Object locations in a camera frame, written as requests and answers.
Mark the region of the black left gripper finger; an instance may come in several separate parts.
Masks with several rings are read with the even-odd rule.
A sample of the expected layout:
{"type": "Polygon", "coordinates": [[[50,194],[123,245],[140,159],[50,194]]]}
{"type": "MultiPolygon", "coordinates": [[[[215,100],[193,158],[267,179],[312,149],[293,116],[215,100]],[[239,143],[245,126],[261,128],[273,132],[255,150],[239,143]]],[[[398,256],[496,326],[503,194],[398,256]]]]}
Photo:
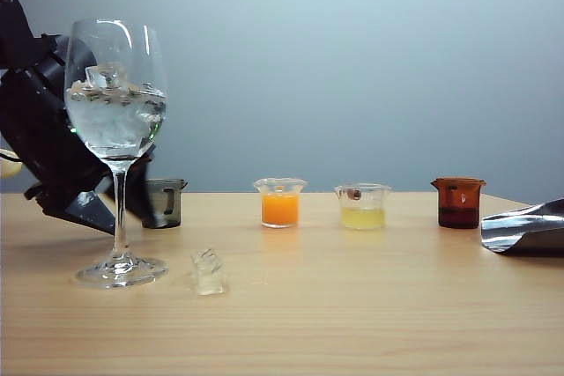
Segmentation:
{"type": "Polygon", "coordinates": [[[47,216],[113,236],[115,216],[95,192],[105,179],[106,176],[94,176],[38,181],[24,192],[24,197],[35,199],[47,216]]]}
{"type": "Polygon", "coordinates": [[[126,209],[137,217],[143,227],[157,228],[155,215],[146,179],[149,159],[142,156],[129,168],[126,175],[126,209]]]}

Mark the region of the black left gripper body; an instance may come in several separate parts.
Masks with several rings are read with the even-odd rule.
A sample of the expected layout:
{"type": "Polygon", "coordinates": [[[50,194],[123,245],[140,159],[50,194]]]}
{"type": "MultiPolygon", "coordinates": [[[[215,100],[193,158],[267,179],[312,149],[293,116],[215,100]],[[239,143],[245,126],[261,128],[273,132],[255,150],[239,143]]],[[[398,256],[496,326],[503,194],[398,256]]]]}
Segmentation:
{"type": "Polygon", "coordinates": [[[109,175],[72,132],[63,101],[32,70],[1,78],[1,133],[46,189],[90,191],[109,175]]]}

